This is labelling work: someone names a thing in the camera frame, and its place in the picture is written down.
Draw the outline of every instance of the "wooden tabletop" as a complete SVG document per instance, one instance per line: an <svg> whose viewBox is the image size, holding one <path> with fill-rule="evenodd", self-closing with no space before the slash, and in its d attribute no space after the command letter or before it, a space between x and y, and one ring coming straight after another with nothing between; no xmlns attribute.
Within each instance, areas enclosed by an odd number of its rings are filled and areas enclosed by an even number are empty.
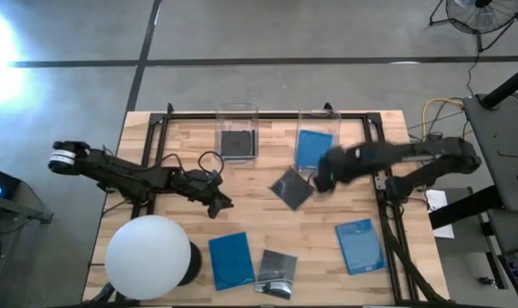
<svg viewBox="0 0 518 308"><path fill-rule="evenodd" d="M408 142L403 113L379 111L384 123L386 140ZM150 112L130 112L126 118L118 156L140 163ZM164 154L176 152L186 170L197 168L197 159L204 151L213 150L213 120L170 121ZM337 186L328 199L310 198L296 212L268 188L289 165L294 163L296 120L260 120L259 157L253 168L227 164L220 186L232 198L232 209L222 210L216 219L207 216L207 208L188 202L177 195L159 195L156 215L168 216L179 222L203 254L203 267L198 278L184 287L177 287L161 299L147 301L156 305L364 305L393 304L387 269L361 275L349 275L338 244L334 227L344 222L371 218L380 240L382 233L378 207L370 176L349 186ZM340 143L350 146L364 141L362 124L342 120ZM204 159L204 167L215 166L216 160ZM168 159L164 165L176 165ZM393 167L395 175L415 169L413 163ZM107 198L105 209L122 200L119 194ZM114 233L129 221L131 205L122 205L102 219L93 264L104 262L106 247ZM420 201L405 205L403 221L411 258L434 289L449 297L426 207ZM253 291L253 284L216 291L211 268L208 241L217 237L246 232L253 269L259 273L264 249L298 257L291 300L279 299ZM404 274L399 262L402 286ZM87 277L83 299L94 297L107 282L104 266L93 265Z"/></svg>

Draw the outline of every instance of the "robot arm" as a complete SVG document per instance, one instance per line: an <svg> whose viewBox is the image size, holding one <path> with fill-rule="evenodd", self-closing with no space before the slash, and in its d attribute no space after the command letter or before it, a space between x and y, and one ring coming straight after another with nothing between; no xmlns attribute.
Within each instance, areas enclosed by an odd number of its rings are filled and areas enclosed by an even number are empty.
<svg viewBox="0 0 518 308"><path fill-rule="evenodd" d="M215 218L221 209L233 207L232 200L218 187L223 178L215 170L181 167L143 167L113 157L106 151L93 149L81 141L57 141L48 164L51 171L60 175L84 175L97 181L104 191L117 189L133 204L152 201L154 193L177 193L190 201L199 201L209 206L210 218Z"/></svg>
<svg viewBox="0 0 518 308"><path fill-rule="evenodd" d="M471 174L481 165L473 146L462 138L450 137L403 145L371 142L347 150L341 147L329 150L319 160L318 175L313 180L318 191L324 193L334 191L338 181L348 184L395 163L418 160L431 162L403 177L386 179L388 201L406 201L417 186L432 185L437 178L446 174Z"/></svg>

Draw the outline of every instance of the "gray floor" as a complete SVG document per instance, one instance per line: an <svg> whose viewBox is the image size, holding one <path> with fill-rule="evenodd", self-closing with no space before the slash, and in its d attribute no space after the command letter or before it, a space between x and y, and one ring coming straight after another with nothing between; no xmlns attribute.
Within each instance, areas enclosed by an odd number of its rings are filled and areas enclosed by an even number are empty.
<svg viewBox="0 0 518 308"><path fill-rule="evenodd" d="M474 37L451 25L427 26L436 2L163 0L149 58L474 56ZM152 3L0 0L0 62L136 60ZM518 56L518 22L485 54ZM331 102L340 110L403 110L412 126L430 98L468 95L471 64L147 68L136 109L164 110L171 102L177 110L213 110L250 101L262 110L287 110ZM488 92L517 70L518 62L480 63L471 86ZM28 182L55 212L49 227L25 234L23 247L32 248L17 252L24 272L6 306L79 301L104 194L83 177L52 174L46 164L59 139L116 149L134 73L133 67L0 67L0 169ZM444 114L454 111L449 106ZM459 115L434 130L460 135L464 121ZM484 167L438 182L474 189L490 184ZM517 306L512 290L475 283L489 272L483 256L440 253L452 299Z"/></svg>

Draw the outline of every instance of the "blue object in container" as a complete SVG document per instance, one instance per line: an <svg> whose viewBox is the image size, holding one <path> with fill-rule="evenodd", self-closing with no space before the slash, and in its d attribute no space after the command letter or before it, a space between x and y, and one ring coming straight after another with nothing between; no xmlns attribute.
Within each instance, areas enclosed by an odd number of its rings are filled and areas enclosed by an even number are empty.
<svg viewBox="0 0 518 308"><path fill-rule="evenodd" d="M298 169L317 169L319 159L333 146L333 135L310 130L299 132L296 149Z"/></svg>
<svg viewBox="0 0 518 308"><path fill-rule="evenodd" d="M335 230L350 275L386 267L371 219L344 223L336 226Z"/></svg>
<svg viewBox="0 0 518 308"><path fill-rule="evenodd" d="M244 232L209 240L209 252L217 291L255 281Z"/></svg>

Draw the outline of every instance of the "white globe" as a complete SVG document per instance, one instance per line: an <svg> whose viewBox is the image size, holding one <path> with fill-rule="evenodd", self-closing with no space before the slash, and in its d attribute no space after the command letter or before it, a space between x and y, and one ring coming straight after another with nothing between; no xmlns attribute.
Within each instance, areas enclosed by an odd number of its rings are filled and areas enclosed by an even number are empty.
<svg viewBox="0 0 518 308"><path fill-rule="evenodd" d="M137 217L116 231L104 267L112 287L130 299L155 299L176 287L190 264L190 241L169 218Z"/></svg>

